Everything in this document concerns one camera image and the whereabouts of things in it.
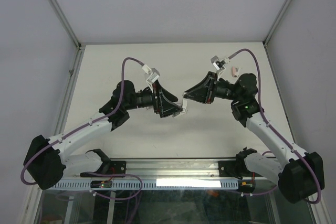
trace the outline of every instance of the white bracket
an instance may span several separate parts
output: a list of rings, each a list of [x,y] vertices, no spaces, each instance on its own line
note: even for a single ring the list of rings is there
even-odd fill
[[[229,58],[225,58],[223,60],[219,59],[218,56],[214,56],[211,58],[211,63],[212,65],[214,65],[215,69],[217,70],[216,71],[216,74],[217,74],[217,80],[220,79],[220,77],[222,76],[222,74],[224,73],[225,71],[225,65],[229,64],[230,63],[230,59]]]
[[[142,66],[143,71],[145,71],[145,79],[148,87],[153,92],[153,83],[158,80],[160,73],[155,68],[150,68],[148,65],[144,64]]]

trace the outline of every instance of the metal profile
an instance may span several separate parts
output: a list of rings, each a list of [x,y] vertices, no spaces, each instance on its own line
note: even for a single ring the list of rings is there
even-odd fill
[[[268,32],[265,40],[264,40],[264,46],[267,46],[268,43],[270,42],[270,40],[272,39],[273,34],[275,33],[275,31],[277,30],[280,22],[282,21],[283,17],[285,16],[285,14],[287,13],[288,7],[290,6],[291,2],[293,0],[285,0],[285,2],[283,3],[275,21],[273,22],[270,31]]]
[[[75,44],[77,48],[80,48],[80,42],[76,34],[74,33],[72,27],[69,24],[68,19],[65,17],[64,12],[62,11],[61,7],[59,6],[57,0],[48,0],[50,5],[52,6],[56,16],[58,17],[59,21],[63,25],[65,31],[68,33],[69,37],[71,38],[72,42]]]
[[[76,53],[76,56],[74,58],[72,67],[69,70],[69,79],[68,79],[65,94],[64,94],[64,97],[63,97],[63,100],[62,100],[62,103],[61,103],[61,107],[60,107],[60,110],[58,112],[58,117],[57,117],[58,120],[56,122],[56,126],[55,126],[55,129],[54,129],[53,135],[57,135],[57,134],[63,132],[63,130],[64,130],[66,118],[68,116],[69,109],[70,109],[71,99],[72,99],[72,96],[74,94],[73,92],[75,91],[75,85],[76,85],[76,81],[77,81],[77,78],[78,78],[80,65],[82,63],[84,50],[85,50],[84,46],[81,46],[77,50],[77,53]]]

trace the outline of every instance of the grey wall panel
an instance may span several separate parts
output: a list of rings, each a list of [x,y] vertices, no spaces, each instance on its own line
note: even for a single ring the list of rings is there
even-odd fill
[[[81,42],[262,41],[285,0],[58,0]]]
[[[336,222],[336,0],[294,0],[268,51],[295,139],[323,158]]]
[[[0,0],[0,216],[16,223],[31,140],[56,120],[75,48],[47,0]]]

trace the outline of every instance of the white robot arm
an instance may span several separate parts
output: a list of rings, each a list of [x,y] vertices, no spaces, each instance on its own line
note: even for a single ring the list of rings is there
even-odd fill
[[[142,68],[148,84],[144,90],[136,92],[131,81],[121,81],[110,101],[79,127],[49,138],[41,135],[34,138],[21,173],[23,183],[38,184],[41,189],[48,189],[61,178],[86,172],[106,174],[111,168],[111,161],[102,150],[90,150],[80,155],[72,153],[91,139],[121,126],[129,118],[128,110],[153,107],[161,118],[185,113],[185,108],[174,103],[177,97],[160,85],[159,72],[147,65]],[[29,171],[35,183],[25,181],[25,170]]]
[[[208,72],[199,84],[185,91],[184,98],[205,104],[211,104],[215,98],[231,100],[234,118],[259,137],[277,158],[269,159],[254,149],[244,149],[236,155],[235,169],[231,174],[237,178],[249,172],[264,176],[278,185],[284,197],[292,203],[316,192],[320,195],[321,189],[324,189],[322,158],[316,152],[308,153],[294,142],[289,143],[267,119],[260,105],[260,93],[259,103],[255,99],[258,93],[256,76],[252,73],[243,74],[234,84],[219,77],[225,70],[224,66],[240,51],[225,60],[213,57],[211,62],[216,73]],[[257,60],[250,53],[260,78]]]

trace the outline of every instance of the metal corner post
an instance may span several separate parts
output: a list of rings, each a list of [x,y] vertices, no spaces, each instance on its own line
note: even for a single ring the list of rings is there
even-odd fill
[[[272,39],[273,34],[275,33],[275,31],[277,30],[280,22],[282,21],[283,17],[285,16],[285,14],[287,13],[287,10],[290,6],[290,4],[292,3],[293,0],[285,0],[285,2],[283,3],[276,19],[274,20],[271,29],[269,30],[265,40],[264,40],[264,46],[267,46],[268,43],[270,42],[270,40]]]
[[[72,42],[75,44],[76,48],[80,48],[81,44],[78,41],[76,34],[74,33],[72,27],[69,24],[68,19],[65,17],[64,12],[62,11],[61,7],[59,6],[57,0],[48,0],[51,7],[53,8],[56,16],[58,17],[59,21],[63,25],[63,28],[71,38]]]

